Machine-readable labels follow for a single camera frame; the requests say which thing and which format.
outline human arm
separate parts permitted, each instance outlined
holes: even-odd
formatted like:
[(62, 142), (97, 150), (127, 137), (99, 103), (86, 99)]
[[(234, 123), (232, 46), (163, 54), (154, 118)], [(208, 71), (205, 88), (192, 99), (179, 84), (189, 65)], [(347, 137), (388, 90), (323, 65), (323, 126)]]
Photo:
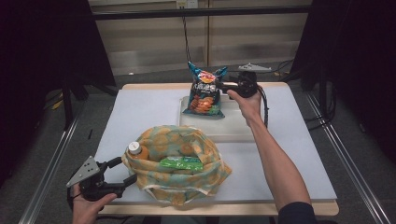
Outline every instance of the human arm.
[(85, 200), (80, 194), (78, 184), (73, 186), (74, 195), (78, 195), (73, 200), (73, 224), (93, 224), (103, 206), (117, 198), (117, 194), (107, 194), (96, 202)]
[(262, 121), (261, 96), (256, 93), (250, 98), (243, 98), (235, 91), (227, 91), (227, 93), (239, 104), (242, 115), (253, 133), (277, 211), (289, 203), (311, 204), (299, 171)]

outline person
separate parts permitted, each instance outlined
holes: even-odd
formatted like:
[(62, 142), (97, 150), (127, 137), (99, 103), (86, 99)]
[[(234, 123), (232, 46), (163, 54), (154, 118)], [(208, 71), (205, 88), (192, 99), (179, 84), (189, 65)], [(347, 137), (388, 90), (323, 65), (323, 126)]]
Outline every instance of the person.
[[(317, 223), (308, 190), (300, 172), (264, 125), (261, 113), (261, 95), (257, 92), (249, 98), (243, 98), (232, 90), (227, 91), (227, 94), (239, 104), (247, 126), (253, 133), (265, 178), (274, 196), (278, 223)], [(106, 197), (106, 200), (98, 201), (96, 204), (83, 202), (76, 198), (75, 200), (78, 200), (80, 204), (75, 201), (75, 208), (78, 206), (81, 210), (76, 211), (78, 209), (75, 209), (73, 220), (81, 219), (81, 222), (74, 223), (92, 223), (88, 221), (94, 221), (99, 209), (111, 199), (114, 199), (113, 196)], [(89, 211), (82, 211), (83, 208), (89, 209)], [(191, 218), (189, 222), (197, 219), (199, 218)], [(176, 220), (178, 223), (183, 222), (180, 218), (173, 219), (172, 217), (167, 217), (164, 222), (176, 223)]]

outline beige wall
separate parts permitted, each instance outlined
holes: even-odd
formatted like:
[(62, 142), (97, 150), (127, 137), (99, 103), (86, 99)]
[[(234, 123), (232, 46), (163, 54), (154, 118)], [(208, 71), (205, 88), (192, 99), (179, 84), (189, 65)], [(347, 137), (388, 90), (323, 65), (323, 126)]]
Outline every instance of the beige wall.
[[(125, 1), (128, 4), (120, 4), (120, 0), (90, 3), (93, 12), (176, 8), (176, 1)], [(199, 7), (270, 7), (309, 5), (311, 1), (199, 0), (198, 3)], [(192, 61), (208, 66), (293, 58), (305, 20), (306, 14), (187, 18)], [(181, 18), (98, 21), (97, 26), (115, 75), (186, 66)]]

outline blue snack package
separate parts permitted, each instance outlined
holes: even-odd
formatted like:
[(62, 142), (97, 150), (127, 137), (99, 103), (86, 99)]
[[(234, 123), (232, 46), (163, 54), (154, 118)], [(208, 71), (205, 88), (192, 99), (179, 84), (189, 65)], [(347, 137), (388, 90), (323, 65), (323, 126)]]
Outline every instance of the blue snack package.
[(195, 114), (224, 118), (221, 112), (220, 92), (216, 83), (220, 82), (227, 73), (227, 67), (209, 73), (189, 62), (193, 76), (188, 107), (184, 114)]

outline power outlet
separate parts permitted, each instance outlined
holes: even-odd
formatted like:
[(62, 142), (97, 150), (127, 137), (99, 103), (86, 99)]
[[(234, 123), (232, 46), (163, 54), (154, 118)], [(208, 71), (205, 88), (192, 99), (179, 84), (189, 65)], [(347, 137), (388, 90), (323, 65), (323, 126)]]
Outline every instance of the power outlet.
[(187, 8), (198, 8), (198, 0), (187, 0)]
[(187, 8), (187, 0), (177, 0), (176, 1), (176, 8), (177, 9)]

